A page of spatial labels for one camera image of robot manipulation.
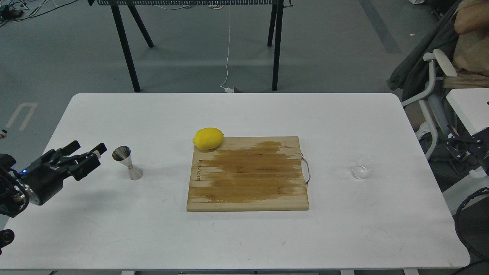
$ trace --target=person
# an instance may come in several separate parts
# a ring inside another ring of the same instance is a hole
[[[489,87],[489,0],[463,0],[451,18],[459,34],[452,64],[456,77],[444,88]]]

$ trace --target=yellow lemon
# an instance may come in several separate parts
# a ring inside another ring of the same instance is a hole
[[[222,142],[224,134],[217,128],[204,128],[195,133],[192,141],[201,150],[214,149]]]

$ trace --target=wooden cutting board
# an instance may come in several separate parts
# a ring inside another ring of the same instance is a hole
[[[308,210],[299,137],[225,137],[194,147],[187,211]]]

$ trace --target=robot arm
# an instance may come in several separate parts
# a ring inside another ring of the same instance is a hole
[[[72,176],[79,181],[100,166],[98,159],[107,151],[100,143],[89,152],[69,157],[79,148],[75,140],[58,150],[51,149],[21,172],[12,169],[16,163],[12,156],[0,154],[0,214],[13,218],[29,202],[43,205],[63,188],[64,179]]]

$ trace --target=jigger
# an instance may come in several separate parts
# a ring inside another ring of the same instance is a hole
[[[139,180],[143,176],[143,170],[141,168],[133,165],[133,161],[131,160],[131,149],[127,146],[117,147],[112,152],[112,158],[127,166],[129,170],[129,178],[133,181]]]

